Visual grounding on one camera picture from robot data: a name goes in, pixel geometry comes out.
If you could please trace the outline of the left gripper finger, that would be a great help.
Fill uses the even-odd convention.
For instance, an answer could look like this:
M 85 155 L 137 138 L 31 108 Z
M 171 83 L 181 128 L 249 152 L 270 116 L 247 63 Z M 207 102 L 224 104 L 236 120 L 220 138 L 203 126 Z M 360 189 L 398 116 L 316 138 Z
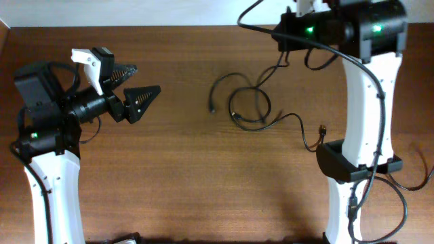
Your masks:
M 152 101 L 160 94 L 159 85 L 124 89 L 125 118 L 130 124 L 138 122 Z
M 110 78 L 109 87 L 111 90 L 118 88 L 122 83 L 136 74 L 138 68 L 134 64 L 114 64 L 113 73 Z

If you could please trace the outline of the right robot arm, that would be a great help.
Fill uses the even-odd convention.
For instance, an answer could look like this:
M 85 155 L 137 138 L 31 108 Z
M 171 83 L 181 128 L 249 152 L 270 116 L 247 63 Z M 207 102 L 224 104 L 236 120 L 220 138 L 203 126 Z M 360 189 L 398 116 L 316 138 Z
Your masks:
M 330 191 L 324 243 L 361 243 L 361 206 L 378 174 L 402 167 L 391 145 L 393 94 L 408 17 L 399 1 L 297 1 L 273 38 L 281 51 L 331 47 L 347 80 L 347 129 L 316 152 Z

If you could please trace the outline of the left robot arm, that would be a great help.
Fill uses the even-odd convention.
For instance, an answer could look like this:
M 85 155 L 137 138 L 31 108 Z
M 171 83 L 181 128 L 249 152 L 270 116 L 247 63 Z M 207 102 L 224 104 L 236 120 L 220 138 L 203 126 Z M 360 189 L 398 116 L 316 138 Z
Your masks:
M 115 64 L 97 80 L 101 94 L 92 86 L 80 90 L 78 68 L 69 64 L 35 62 L 15 72 L 24 107 L 9 149 L 31 187 L 36 243 L 85 242 L 78 194 L 81 125 L 104 113 L 116 122 L 139 121 L 161 88 L 127 88 L 121 101 L 114 89 L 136 71 L 132 64 Z

